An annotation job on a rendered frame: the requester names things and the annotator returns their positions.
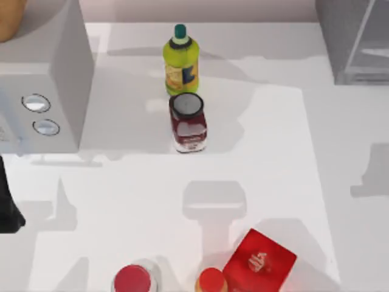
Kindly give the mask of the dark red jar grey lid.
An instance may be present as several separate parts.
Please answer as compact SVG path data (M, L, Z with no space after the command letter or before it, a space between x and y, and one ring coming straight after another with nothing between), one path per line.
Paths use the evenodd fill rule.
M203 99L191 92L169 99L174 147L179 153L203 151L207 143L207 122Z

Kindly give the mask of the green bottle with teal cap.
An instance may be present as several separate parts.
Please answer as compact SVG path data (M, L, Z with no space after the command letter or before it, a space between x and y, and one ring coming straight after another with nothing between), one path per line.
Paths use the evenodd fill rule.
M198 43L187 34L184 24L176 24L174 35L164 45L165 87L170 96L196 93L199 87Z

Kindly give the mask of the red box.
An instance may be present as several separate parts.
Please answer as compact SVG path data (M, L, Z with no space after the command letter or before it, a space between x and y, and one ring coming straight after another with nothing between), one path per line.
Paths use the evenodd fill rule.
M222 273L229 292L280 292L296 260L296 254L250 229Z

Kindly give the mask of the orange bottle with red cap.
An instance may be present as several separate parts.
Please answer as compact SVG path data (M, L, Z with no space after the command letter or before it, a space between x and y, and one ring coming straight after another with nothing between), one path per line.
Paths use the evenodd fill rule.
M196 281L195 292L228 292L227 281L220 270L206 268Z

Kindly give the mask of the clear jar with red lid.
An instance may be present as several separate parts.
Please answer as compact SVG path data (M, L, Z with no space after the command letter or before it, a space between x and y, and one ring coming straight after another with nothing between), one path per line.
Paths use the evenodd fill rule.
M111 292L162 292L160 268L150 259L137 259L113 277Z

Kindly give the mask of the smaller round microwave knob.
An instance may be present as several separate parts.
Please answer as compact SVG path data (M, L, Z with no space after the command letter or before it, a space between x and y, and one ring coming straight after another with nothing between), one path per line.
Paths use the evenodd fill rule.
M60 132L60 126L50 119L35 121L32 127L38 134L43 136L55 136Z

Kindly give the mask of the larger round microwave knob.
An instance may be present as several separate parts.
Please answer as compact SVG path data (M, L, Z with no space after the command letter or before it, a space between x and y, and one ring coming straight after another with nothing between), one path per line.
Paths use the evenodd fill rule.
M31 94L21 98L22 105L33 113L45 113L50 110L49 100L41 94Z

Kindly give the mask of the pale microwave oven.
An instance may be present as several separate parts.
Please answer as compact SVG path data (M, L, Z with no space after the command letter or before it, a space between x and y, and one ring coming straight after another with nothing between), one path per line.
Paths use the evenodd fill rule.
M17 34L0 43L0 155L78 151L94 76L79 0L27 0ZM33 113L23 96L41 94L50 104ZM60 126L43 136L33 122Z

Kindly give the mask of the grey cabinet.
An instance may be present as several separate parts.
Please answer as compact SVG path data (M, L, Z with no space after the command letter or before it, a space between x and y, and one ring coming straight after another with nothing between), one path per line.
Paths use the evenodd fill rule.
M337 85L389 86L389 0L315 0Z

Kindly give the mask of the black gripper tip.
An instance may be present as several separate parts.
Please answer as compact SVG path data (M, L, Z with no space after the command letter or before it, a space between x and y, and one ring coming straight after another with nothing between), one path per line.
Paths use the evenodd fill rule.
M26 225L9 189L4 160L0 155L0 234L14 234Z

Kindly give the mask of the tan rounded object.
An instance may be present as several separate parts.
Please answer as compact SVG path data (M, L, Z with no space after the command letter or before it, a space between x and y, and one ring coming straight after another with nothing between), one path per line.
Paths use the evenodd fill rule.
M0 0L0 43L12 39L19 30L27 0Z

